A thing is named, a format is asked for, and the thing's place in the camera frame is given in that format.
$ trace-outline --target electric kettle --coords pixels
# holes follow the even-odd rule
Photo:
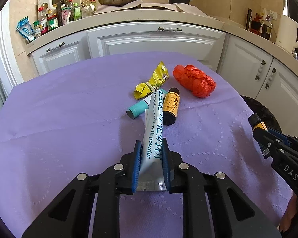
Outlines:
[[[282,15],[275,44],[292,54],[292,51],[298,47],[298,41],[296,41],[297,29],[298,23],[296,21]]]

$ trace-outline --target orange package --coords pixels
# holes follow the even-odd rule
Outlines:
[[[208,97],[216,88],[216,82],[193,65],[177,65],[173,70],[175,79],[196,97]]]

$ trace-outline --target metal pin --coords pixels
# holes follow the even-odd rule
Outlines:
[[[180,167],[180,169],[182,169],[182,170],[186,170],[186,169],[189,168],[189,165],[186,164],[186,163],[181,163],[181,164],[179,164],[179,167]]]
[[[87,175],[86,175],[85,173],[81,173],[81,174],[79,174],[79,175],[77,176],[77,179],[78,179],[79,181],[83,181],[83,180],[86,179],[86,177],[87,177]]]
[[[124,166],[122,164],[116,164],[114,165],[114,169],[119,171],[119,170],[122,170],[124,168]]]
[[[218,172],[218,173],[216,173],[216,177],[218,179],[225,179],[226,175],[224,173],[222,173],[222,172]]]

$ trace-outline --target yellow snack bag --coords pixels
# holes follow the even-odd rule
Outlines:
[[[158,67],[154,70],[150,80],[146,83],[140,83],[135,88],[135,99],[140,99],[152,94],[154,91],[158,90],[168,78],[168,69],[163,62],[159,63]]]

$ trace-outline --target table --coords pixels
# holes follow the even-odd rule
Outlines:
[[[171,150],[201,172],[225,172],[278,223],[291,197],[288,185],[253,140],[252,111],[218,74],[179,53],[111,55],[65,66],[16,86],[0,112],[0,216],[20,238],[52,199],[80,172],[102,173],[143,139],[144,115],[126,115],[133,90],[164,61],[180,90],[174,125],[164,126]],[[172,76],[193,64],[214,78],[215,91],[194,97]],[[120,197],[122,238],[182,237],[181,195],[137,192]]]

